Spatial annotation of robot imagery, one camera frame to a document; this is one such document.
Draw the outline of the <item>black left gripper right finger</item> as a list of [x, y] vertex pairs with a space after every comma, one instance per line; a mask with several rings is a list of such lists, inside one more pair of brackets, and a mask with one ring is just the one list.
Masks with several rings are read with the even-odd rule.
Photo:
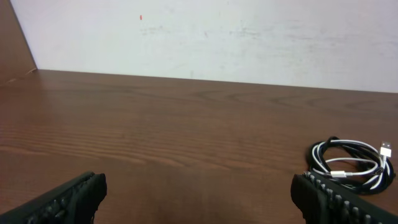
[[307, 224], [397, 224], [396, 215], [314, 172], [295, 174], [290, 194]]

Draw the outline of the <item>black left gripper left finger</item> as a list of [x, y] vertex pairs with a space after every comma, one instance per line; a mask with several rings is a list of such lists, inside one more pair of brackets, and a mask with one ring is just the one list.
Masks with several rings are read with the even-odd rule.
[[1, 215], [5, 224], [92, 224], [107, 194], [106, 176], [85, 172]]

